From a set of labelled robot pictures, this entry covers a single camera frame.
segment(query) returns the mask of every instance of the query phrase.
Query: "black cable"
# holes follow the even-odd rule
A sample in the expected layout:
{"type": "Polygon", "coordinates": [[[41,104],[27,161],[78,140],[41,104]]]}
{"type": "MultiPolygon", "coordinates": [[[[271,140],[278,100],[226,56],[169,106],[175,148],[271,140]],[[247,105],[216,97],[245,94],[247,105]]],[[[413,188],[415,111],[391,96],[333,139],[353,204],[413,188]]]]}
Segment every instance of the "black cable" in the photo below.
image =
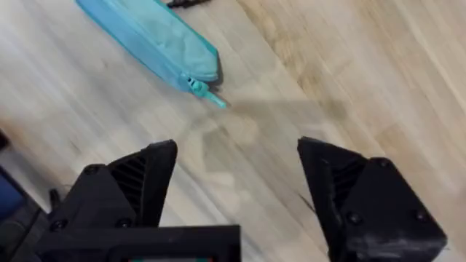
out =
{"type": "Polygon", "coordinates": [[[167,4],[167,6],[168,8],[176,8],[176,7],[188,8],[196,4],[201,4],[205,1],[209,1],[209,0],[172,0],[170,3],[167,4]]]}

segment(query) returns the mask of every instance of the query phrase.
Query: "wood grain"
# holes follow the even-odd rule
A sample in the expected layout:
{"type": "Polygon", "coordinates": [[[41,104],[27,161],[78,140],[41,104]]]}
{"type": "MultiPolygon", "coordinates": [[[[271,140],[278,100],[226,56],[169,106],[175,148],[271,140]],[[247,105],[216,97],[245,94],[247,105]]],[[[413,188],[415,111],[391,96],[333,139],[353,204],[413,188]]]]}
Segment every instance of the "wood grain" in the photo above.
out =
{"type": "Polygon", "coordinates": [[[245,261],[327,261],[296,152],[307,135],[391,158],[466,261],[466,1],[213,0],[229,108],[169,88],[72,1],[0,3],[0,127],[69,185],[173,138],[164,225],[240,223],[245,261]]]}

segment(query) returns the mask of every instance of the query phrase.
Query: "ribbed surface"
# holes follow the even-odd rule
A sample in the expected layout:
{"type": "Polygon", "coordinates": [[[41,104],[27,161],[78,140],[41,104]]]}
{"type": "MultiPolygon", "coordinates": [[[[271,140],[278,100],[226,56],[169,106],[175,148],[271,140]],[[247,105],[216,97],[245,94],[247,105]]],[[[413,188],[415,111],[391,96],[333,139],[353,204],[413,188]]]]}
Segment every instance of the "ribbed surface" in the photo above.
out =
{"type": "Polygon", "coordinates": [[[336,208],[340,209],[343,206],[363,169],[363,164],[353,162],[343,169],[332,170],[333,189],[335,190],[333,202],[336,208]]]}
{"type": "Polygon", "coordinates": [[[111,174],[136,213],[141,209],[146,160],[137,156],[116,165],[111,174]]]}

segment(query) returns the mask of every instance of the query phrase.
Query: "pencil case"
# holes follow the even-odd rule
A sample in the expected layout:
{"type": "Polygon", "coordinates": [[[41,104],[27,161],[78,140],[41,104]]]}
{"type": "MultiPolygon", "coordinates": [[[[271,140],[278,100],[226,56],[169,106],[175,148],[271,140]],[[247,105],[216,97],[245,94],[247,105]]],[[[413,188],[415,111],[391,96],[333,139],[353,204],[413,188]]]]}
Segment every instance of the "pencil case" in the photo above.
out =
{"type": "Polygon", "coordinates": [[[76,0],[131,55],[180,91],[224,101],[206,82],[218,79],[217,49],[159,0],[76,0]]]}

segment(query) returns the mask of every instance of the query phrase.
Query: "floor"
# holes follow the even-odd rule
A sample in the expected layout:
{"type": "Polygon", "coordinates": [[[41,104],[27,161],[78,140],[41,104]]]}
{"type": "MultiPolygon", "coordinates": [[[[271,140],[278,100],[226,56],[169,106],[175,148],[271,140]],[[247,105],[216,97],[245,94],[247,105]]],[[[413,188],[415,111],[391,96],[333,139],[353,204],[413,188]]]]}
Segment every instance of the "floor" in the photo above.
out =
{"type": "Polygon", "coordinates": [[[388,156],[466,261],[466,1],[212,0],[226,110],[169,88],[73,1],[0,2],[0,127],[69,189],[89,163],[178,143],[164,225],[240,223],[244,261],[327,261],[302,135],[388,156]]]}

